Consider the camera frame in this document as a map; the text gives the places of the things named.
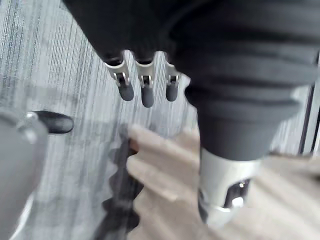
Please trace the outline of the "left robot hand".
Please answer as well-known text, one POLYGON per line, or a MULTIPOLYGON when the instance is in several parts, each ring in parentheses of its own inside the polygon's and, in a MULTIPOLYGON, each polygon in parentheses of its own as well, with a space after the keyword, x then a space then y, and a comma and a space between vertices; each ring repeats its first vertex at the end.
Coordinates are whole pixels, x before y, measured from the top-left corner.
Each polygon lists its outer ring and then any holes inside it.
POLYGON ((292 96, 320 75, 317 0, 66 0, 98 56, 123 83, 123 50, 165 52, 189 77, 200 134, 198 210, 221 226, 240 209, 292 96))

